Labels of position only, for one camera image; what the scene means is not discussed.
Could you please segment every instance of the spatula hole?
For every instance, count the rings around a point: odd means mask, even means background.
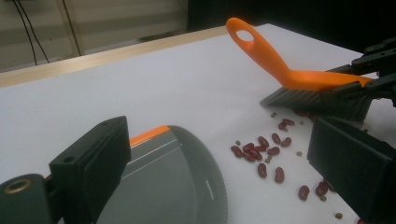
[[[252,41],[254,39],[253,35],[245,30],[237,31],[236,35],[238,35],[238,37],[244,41]]]

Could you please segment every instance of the black cable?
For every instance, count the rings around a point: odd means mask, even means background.
[[[20,9],[19,9],[18,6],[17,6],[17,3],[15,3],[15,0],[12,0],[12,2],[14,2],[14,5],[15,5],[15,7],[17,8],[18,13],[20,13],[21,20],[22,20],[22,22],[23,22],[23,26],[24,26],[24,28],[25,28],[27,37],[29,37],[30,47],[32,47],[33,57],[35,58],[35,48],[33,47],[32,39],[30,38],[29,31],[27,30],[27,27],[26,27],[26,23],[25,23],[25,21],[24,21],[24,19],[23,19],[23,16],[22,16],[21,12],[20,12]]]
[[[50,61],[49,61],[49,59],[47,58],[47,54],[46,54],[46,52],[44,51],[43,47],[41,47],[41,44],[40,44],[40,42],[38,41],[37,36],[35,35],[35,29],[33,29],[33,26],[32,26],[32,23],[30,23],[29,17],[27,16],[27,14],[26,14],[26,12],[25,12],[25,10],[24,10],[24,8],[23,8],[23,6],[22,6],[20,0],[17,0],[17,2],[20,4],[21,9],[22,9],[22,11],[23,11],[23,14],[25,15],[27,21],[29,22],[30,29],[32,30],[33,36],[35,37],[35,41],[37,42],[38,46],[41,48],[41,51],[43,52],[44,57],[45,57],[46,60],[47,60],[47,63],[49,63]]]

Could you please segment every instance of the black plastic part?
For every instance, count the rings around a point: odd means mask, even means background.
[[[55,223],[41,175],[21,175],[0,186],[0,223]]]
[[[396,150],[338,119],[317,118],[307,158],[367,223],[396,223]]]
[[[49,168],[64,193],[64,222],[95,223],[130,159],[125,117],[96,125],[56,157]]]

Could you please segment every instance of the white tabletop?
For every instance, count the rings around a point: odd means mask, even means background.
[[[360,57],[306,36],[265,24],[258,31],[292,69],[327,70]],[[162,49],[67,75],[0,89],[0,182],[24,174],[50,173],[49,162],[97,123],[128,119],[131,136],[162,124],[178,125],[209,148],[223,174],[229,223],[356,223],[357,215],[335,193],[322,202],[311,192],[321,176],[305,158],[312,123],[282,108],[262,108],[259,101],[280,85],[227,35]],[[375,101],[364,124],[369,133],[396,146],[395,116],[389,101]],[[277,112],[275,119],[271,114]],[[283,118],[304,125],[277,130]],[[290,136],[260,179],[258,163],[238,160],[235,140],[257,143],[277,132]],[[295,153],[301,150],[303,157]],[[273,171],[285,170],[283,184]],[[334,217],[344,214],[342,220]]]

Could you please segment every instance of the dark background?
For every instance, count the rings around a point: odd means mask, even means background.
[[[188,31],[223,26],[231,17],[273,25],[346,49],[396,36],[396,7],[375,0],[190,0]]]

